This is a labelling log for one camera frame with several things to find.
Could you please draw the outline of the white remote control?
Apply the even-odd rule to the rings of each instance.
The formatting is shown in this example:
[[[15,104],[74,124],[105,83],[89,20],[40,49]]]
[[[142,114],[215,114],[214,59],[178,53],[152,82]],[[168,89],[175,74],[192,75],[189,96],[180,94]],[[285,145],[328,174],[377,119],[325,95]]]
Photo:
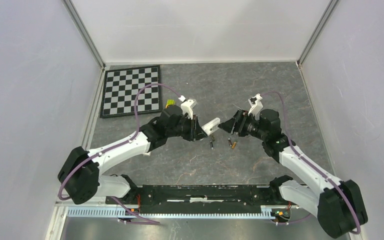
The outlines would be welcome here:
[[[219,129],[220,123],[221,123],[221,119],[219,117],[216,117],[213,120],[207,122],[201,128],[207,136],[210,136]]]

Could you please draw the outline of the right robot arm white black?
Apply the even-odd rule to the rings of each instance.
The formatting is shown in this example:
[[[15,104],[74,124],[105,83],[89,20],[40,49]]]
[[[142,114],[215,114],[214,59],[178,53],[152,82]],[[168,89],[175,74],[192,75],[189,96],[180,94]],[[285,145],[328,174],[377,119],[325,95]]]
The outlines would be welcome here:
[[[324,170],[308,156],[281,128],[280,114],[263,109],[259,118],[246,110],[218,125],[238,137],[252,136],[262,141],[265,153],[288,168],[303,182],[284,175],[270,182],[269,199],[275,204],[289,201],[315,216],[321,228],[331,237],[359,234],[369,220],[360,187],[353,180],[343,181]]]

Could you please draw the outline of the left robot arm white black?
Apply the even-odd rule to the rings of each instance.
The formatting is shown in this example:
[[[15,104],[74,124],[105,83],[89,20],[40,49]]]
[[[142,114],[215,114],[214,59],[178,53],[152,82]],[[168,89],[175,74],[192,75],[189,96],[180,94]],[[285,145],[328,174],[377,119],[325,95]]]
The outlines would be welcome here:
[[[208,137],[208,133],[196,115],[190,116],[179,106],[171,105],[121,140],[90,150],[81,146],[72,149],[57,175],[61,183],[59,199],[81,205],[98,195],[133,203],[137,198],[133,183],[123,176],[111,179],[103,174],[125,160],[165,145],[174,137],[195,142]]]

